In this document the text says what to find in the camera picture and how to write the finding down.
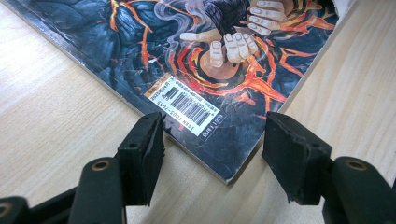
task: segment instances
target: clamp jaw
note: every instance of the clamp jaw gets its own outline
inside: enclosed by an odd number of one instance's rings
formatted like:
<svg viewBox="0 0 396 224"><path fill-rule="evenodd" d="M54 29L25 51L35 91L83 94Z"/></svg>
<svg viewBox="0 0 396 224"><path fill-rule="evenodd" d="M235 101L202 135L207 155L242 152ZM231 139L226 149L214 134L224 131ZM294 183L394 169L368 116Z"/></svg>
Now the clamp jaw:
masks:
<svg viewBox="0 0 396 224"><path fill-rule="evenodd" d="M396 223L393 189L373 165L351 157L330 159L332 147L295 119L269 112L262 156L289 202L318 205L325 223Z"/></svg>
<svg viewBox="0 0 396 224"><path fill-rule="evenodd" d="M125 206L149 205L163 164L163 117L142 117L115 158L88 162L78 186L33 208L22 197L0 199L0 223L126 223Z"/></svg>

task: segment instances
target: skeletal fingers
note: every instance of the skeletal fingers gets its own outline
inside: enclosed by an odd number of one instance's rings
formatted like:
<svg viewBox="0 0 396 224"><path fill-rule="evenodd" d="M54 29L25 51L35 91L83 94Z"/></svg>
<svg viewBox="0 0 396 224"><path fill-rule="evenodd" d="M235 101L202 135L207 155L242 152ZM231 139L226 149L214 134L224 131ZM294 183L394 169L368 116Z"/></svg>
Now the skeletal fingers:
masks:
<svg viewBox="0 0 396 224"><path fill-rule="evenodd" d="M180 39L194 42L205 42L210 43L212 41L221 40L221 34L218 29L204 31L201 33L183 33L180 35Z"/></svg>
<svg viewBox="0 0 396 224"><path fill-rule="evenodd" d="M230 63L241 63L259 49L254 39L248 34L227 34L224 36L224 43ZM224 60L219 46L220 42L216 41L212 42L210 46L210 63L215 67L221 67Z"/></svg>
<svg viewBox="0 0 396 224"><path fill-rule="evenodd" d="M258 1L256 7L250 9L253 16L248 18L250 30L260 35L269 35L280 28L280 23L287 20L285 8L281 2Z"/></svg>

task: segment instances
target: table surface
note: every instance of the table surface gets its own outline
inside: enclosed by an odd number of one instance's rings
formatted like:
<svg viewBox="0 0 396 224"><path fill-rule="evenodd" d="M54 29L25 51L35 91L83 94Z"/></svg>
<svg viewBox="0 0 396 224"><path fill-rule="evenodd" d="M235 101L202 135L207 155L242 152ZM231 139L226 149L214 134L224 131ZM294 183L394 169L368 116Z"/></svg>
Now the table surface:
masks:
<svg viewBox="0 0 396 224"><path fill-rule="evenodd" d="M396 177L396 1L358 0L285 113L333 147ZM82 167L113 156L139 116L0 4L0 197L36 205L73 188ZM262 149L230 186L165 140L151 207L129 223L323 223L288 204Z"/></svg>

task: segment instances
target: barcode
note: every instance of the barcode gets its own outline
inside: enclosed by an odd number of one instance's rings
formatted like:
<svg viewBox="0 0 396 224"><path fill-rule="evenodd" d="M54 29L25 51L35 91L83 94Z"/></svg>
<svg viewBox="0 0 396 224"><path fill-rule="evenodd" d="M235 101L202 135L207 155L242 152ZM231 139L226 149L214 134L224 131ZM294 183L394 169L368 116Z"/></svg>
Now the barcode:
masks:
<svg viewBox="0 0 396 224"><path fill-rule="evenodd" d="M174 96L177 93L178 93L178 89L176 87L172 87L172 89L165 94L165 97L167 97L170 100L172 100L172 98L174 98Z"/></svg>
<svg viewBox="0 0 396 224"><path fill-rule="evenodd" d="M218 108L170 74L161 77L145 96L180 125L205 140L223 119Z"/></svg>
<svg viewBox="0 0 396 224"><path fill-rule="evenodd" d="M209 117L210 113L202 109L202 107L195 103L192 99L186 96L183 92L181 93L171 105L183 113L192 122L201 126L201 124Z"/></svg>

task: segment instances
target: comic book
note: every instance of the comic book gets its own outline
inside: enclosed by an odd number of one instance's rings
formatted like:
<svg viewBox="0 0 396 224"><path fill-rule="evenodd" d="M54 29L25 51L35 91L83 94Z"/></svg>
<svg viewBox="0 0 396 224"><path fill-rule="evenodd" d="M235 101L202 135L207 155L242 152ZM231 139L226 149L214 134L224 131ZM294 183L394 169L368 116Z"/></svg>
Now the comic book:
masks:
<svg viewBox="0 0 396 224"><path fill-rule="evenodd" d="M225 183L318 56L332 0L6 0Z"/></svg>

